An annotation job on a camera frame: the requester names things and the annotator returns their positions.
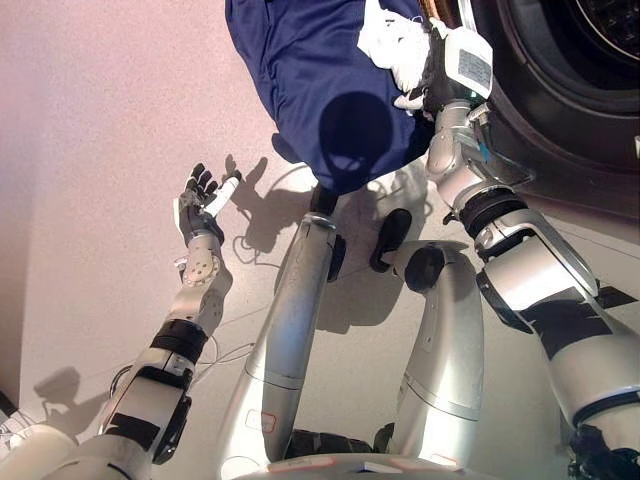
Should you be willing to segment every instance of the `blue cloth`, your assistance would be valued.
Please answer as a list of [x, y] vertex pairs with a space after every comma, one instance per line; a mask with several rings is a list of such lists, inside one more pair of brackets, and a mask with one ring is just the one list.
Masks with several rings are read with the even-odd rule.
[[[381, 6], [421, 14], [417, 0]], [[364, 0], [227, 0], [226, 18], [278, 127], [274, 147], [322, 185], [357, 190], [424, 153], [432, 125], [393, 107], [401, 92], [391, 73], [356, 46]]]

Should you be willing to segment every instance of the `gray floor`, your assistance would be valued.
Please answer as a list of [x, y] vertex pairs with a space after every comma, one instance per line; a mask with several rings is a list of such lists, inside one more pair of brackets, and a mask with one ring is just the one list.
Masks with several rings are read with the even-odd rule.
[[[273, 151], [275, 127], [221, 0], [2, 2], [0, 86], [0, 388], [35, 421], [83, 439], [114, 372], [149, 343], [178, 289], [172, 261], [184, 247], [171, 200], [193, 164], [222, 174], [232, 155], [248, 176], [266, 162], [219, 217], [235, 279], [216, 332], [222, 352], [255, 339], [313, 178]], [[301, 428], [372, 441], [393, 420], [423, 301], [366, 260], [397, 206], [414, 212], [415, 238], [467, 241], [459, 226], [442, 227], [444, 206], [419, 161], [341, 200], [349, 252], [322, 308]], [[485, 331], [471, 466], [505, 479], [562, 477], [559, 410], [536, 341], [489, 311]], [[216, 367], [195, 390], [180, 449], [156, 480], [213, 478], [241, 366]]]

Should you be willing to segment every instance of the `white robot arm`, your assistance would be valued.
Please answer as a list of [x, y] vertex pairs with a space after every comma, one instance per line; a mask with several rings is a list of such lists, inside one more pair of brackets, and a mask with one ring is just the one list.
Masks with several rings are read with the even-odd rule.
[[58, 479], [142, 480], [175, 451], [187, 421], [187, 395], [202, 348], [222, 318], [232, 277], [214, 214], [238, 185], [235, 173], [217, 184], [198, 164], [179, 198], [179, 228], [188, 248], [182, 289], [160, 331], [103, 411], [99, 434], [80, 445], [49, 476]]
[[[432, 34], [432, 53], [438, 38], [439, 32]], [[475, 95], [474, 90], [466, 94], [464, 87], [473, 88], [475, 81], [490, 88], [484, 72], [491, 64], [476, 54], [479, 49], [473, 44], [452, 46], [449, 39], [439, 42], [445, 45], [445, 58], [457, 59], [458, 72], [466, 72], [469, 82], [456, 78], [457, 85], [451, 86], [449, 71], [439, 68], [437, 58], [427, 66], [425, 108], [436, 118], [427, 176], [485, 262], [477, 276], [485, 300], [503, 323], [539, 338], [554, 393], [567, 422], [577, 429], [572, 441], [576, 468], [589, 463], [587, 444], [598, 438], [596, 427], [602, 434], [599, 446], [619, 453], [611, 453], [610, 462], [624, 463], [627, 458], [628, 471], [637, 474], [631, 452], [637, 456], [640, 451], [640, 336], [596, 302], [593, 273], [560, 234], [487, 172], [474, 128], [482, 126], [487, 132], [487, 108], [480, 103], [486, 95], [478, 95], [476, 89]], [[454, 55], [450, 47], [467, 52]], [[602, 472], [584, 473], [598, 478], [605, 475]]]

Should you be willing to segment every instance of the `silver robot leg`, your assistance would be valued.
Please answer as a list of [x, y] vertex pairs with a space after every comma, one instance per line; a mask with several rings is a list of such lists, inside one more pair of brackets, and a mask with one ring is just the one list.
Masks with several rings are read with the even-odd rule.
[[284, 458], [333, 257], [335, 228], [326, 215], [308, 213], [302, 219], [224, 419], [218, 478], [236, 478]]

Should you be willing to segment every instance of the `white tube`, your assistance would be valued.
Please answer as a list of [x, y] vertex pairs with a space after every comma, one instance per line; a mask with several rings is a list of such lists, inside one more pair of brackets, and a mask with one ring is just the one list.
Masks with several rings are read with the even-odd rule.
[[205, 207], [205, 212], [211, 214], [211, 216], [215, 218], [215, 216], [220, 213], [220, 210], [222, 210], [222, 207], [224, 207], [229, 201], [231, 195], [233, 195], [233, 192], [236, 191], [238, 185], [240, 185], [239, 178], [235, 176], [227, 178], [225, 182], [215, 191], [216, 198], [213, 202]]

